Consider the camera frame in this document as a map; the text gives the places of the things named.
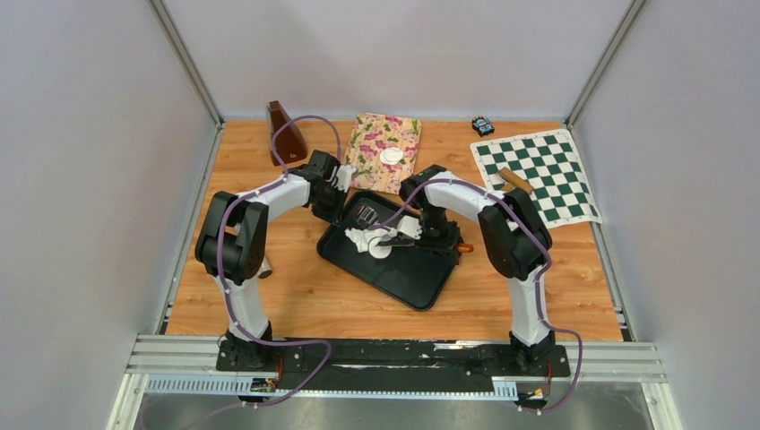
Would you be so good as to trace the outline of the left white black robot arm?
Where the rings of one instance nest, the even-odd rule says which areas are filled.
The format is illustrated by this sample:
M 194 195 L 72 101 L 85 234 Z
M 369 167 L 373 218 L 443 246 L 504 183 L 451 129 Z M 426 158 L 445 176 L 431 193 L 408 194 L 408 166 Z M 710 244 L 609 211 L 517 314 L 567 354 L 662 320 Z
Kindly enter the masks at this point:
M 296 208 L 334 222 L 356 172 L 316 150 L 306 164 L 286 168 L 267 185 L 212 197 L 194 256 L 213 276 L 225 302 L 229 327 L 222 345 L 227 356 L 239 354 L 254 370 L 267 368 L 274 359 L 272 326 L 258 287 L 270 222 Z

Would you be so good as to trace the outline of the wooden pastry roller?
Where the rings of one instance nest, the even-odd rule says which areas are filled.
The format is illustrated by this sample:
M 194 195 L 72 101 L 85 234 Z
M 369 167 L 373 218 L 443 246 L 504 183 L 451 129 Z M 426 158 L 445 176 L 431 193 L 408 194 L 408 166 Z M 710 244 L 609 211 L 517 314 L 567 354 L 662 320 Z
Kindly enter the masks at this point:
M 534 187 L 526 180 L 517 175 L 509 168 L 501 168 L 498 170 L 499 176 L 505 180 L 512 188 L 519 188 L 527 194 L 532 194 Z

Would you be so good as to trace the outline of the black baking tray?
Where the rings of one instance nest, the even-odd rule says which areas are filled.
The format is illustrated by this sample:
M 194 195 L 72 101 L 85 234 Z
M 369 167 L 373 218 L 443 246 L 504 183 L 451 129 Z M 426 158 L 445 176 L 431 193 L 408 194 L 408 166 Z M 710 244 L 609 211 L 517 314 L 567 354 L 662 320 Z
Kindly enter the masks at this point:
M 387 258 L 376 259 L 369 253 L 358 253 L 344 235 L 346 228 L 369 227 L 390 218 L 399 208 L 398 203 L 377 193 L 355 193 L 346 202 L 341 221 L 325 230 L 316 250 L 327 262 L 359 280 L 417 311 L 426 311 L 436 302 L 460 254 L 393 247 Z

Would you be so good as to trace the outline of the wooden handled metal scraper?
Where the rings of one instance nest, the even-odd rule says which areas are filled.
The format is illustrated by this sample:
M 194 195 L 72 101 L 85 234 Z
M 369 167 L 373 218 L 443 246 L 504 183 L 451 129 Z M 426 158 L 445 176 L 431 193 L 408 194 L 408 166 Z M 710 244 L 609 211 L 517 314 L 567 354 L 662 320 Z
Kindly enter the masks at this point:
M 379 242 L 380 246 L 389 247 L 415 247 L 418 249 L 436 252 L 436 253 L 454 253 L 454 254 L 470 254 L 474 251 L 474 246 L 464 243 L 459 237 L 458 239 L 451 238 L 425 238 L 419 239 L 411 236 L 400 234 L 398 236 L 383 239 Z

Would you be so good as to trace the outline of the round cut dough wrapper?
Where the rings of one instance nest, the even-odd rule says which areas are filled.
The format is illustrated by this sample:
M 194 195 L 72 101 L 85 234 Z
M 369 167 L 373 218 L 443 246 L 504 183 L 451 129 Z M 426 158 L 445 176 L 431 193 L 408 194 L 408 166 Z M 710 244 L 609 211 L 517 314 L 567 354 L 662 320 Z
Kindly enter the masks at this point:
M 391 246 L 387 245 L 371 245 L 368 248 L 368 253 L 376 259 L 385 259 L 387 258 L 393 248 Z

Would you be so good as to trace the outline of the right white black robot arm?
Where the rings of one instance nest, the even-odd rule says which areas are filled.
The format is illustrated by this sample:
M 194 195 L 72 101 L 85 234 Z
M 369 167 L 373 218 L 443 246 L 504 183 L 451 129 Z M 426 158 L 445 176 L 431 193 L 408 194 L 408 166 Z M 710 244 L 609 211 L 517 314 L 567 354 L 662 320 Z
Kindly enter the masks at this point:
M 404 179 L 399 195 L 419 211 L 418 247 L 442 251 L 457 260 L 463 240 L 446 213 L 456 212 L 479 225 L 488 259 L 505 277 L 510 292 L 513 364 L 524 374 L 539 371 L 556 345 L 544 291 L 552 239 L 531 197 L 519 188 L 489 191 L 438 165 Z

